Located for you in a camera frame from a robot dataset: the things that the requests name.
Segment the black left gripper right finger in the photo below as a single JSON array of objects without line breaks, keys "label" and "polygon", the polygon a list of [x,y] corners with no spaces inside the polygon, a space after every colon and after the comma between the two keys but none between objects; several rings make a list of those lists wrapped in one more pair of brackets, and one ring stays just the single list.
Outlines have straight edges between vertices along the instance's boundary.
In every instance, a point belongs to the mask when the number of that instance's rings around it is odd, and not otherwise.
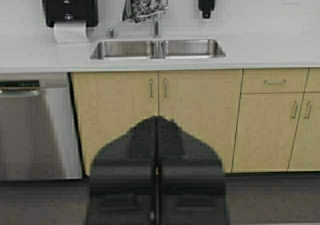
[{"label": "black left gripper right finger", "polygon": [[222,160],[204,141],[159,116],[157,158],[163,225],[229,225]]}]

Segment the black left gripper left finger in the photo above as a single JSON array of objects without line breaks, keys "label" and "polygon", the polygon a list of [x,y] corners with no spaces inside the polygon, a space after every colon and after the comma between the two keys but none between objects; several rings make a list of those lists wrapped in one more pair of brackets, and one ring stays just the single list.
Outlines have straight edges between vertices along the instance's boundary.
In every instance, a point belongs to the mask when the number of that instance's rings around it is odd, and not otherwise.
[{"label": "black left gripper left finger", "polygon": [[156,224],[156,121],[138,122],[99,150],[90,168],[85,224]]}]

